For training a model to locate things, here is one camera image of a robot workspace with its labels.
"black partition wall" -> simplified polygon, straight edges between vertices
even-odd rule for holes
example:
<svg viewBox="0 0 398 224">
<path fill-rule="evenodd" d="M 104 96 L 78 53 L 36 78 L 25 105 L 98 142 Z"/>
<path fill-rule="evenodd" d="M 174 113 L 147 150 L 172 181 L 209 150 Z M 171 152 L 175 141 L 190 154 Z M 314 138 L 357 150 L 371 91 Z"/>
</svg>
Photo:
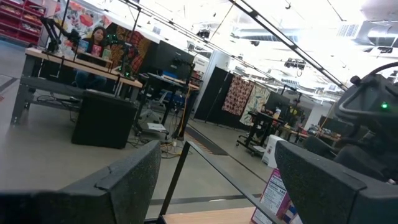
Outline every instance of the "black partition wall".
<svg viewBox="0 0 398 224">
<path fill-rule="evenodd" d="M 250 126 L 246 126 L 239 122 L 241 116 L 222 110 L 226 95 L 228 94 L 229 86 L 232 82 L 232 78 L 232 74 L 223 69 L 215 67 L 213 74 L 211 74 L 210 80 L 207 84 L 205 93 L 201 98 L 199 107 L 196 110 L 194 116 L 195 119 L 208 121 L 215 124 L 222 124 L 231 128 L 243 130 L 250 129 Z"/>
</svg>

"hanging fabric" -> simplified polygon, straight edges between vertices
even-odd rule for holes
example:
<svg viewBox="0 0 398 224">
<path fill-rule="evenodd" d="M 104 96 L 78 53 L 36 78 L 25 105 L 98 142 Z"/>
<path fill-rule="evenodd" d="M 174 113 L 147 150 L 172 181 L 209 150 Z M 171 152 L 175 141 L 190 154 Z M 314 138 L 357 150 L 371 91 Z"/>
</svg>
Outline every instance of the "hanging fabric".
<svg viewBox="0 0 398 224">
<path fill-rule="evenodd" d="M 251 116 L 248 114 L 249 111 L 260 111 L 261 107 L 267 103 L 270 94 L 271 91 L 267 88 L 255 85 L 239 121 L 247 126 L 252 125 Z"/>
<path fill-rule="evenodd" d="M 253 86 L 253 82 L 248 82 L 239 76 L 234 76 L 222 109 L 231 114 L 240 116 L 248 101 Z"/>
</svg>

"floor mat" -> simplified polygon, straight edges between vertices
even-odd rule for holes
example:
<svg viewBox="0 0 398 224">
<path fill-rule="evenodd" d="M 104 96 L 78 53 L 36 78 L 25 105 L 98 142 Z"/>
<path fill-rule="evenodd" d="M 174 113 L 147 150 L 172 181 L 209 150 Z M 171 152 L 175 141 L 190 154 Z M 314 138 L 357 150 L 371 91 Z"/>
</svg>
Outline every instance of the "floor mat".
<svg viewBox="0 0 398 224">
<path fill-rule="evenodd" d="M 205 152 L 208 152 L 213 155 L 218 156 L 228 156 L 228 153 L 224 151 L 224 149 L 220 148 L 216 144 L 213 144 L 211 141 L 207 140 L 203 137 L 198 131 L 193 128 L 186 127 L 185 128 L 186 137 L 190 138 L 188 141 L 193 141 L 197 146 L 199 146 Z"/>
</svg>

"black speaker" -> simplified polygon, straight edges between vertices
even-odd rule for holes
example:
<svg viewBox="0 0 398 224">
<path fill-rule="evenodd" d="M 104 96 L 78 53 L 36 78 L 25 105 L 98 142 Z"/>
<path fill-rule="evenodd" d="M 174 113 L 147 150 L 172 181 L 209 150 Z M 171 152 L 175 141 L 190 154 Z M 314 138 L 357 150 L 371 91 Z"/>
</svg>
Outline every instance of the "black speaker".
<svg viewBox="0 0 398 224">
<path fill-rule="evenodd" d="M 86 90 L 72 143 L 122 149 L 126 146 L 136 112 L 130 101 Z"/>
</svg>

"wall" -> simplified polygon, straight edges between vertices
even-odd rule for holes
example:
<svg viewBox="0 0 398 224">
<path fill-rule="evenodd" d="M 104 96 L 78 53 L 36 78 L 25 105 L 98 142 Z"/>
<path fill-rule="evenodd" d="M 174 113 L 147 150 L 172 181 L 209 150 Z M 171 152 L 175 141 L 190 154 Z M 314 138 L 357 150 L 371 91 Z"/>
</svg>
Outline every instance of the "wall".
<svg viewBox="0 0 398 224">
<path fill-rule="evenodd" d="M 330 105 L 314 105 L 310 116 L 308 117 L 308 121 L 304 126 L 305 130 L 311 126 L 311 124 L 318 124 L 319 119 L 322 115 L 327 116 L 330 110 Z"/>
</svg>

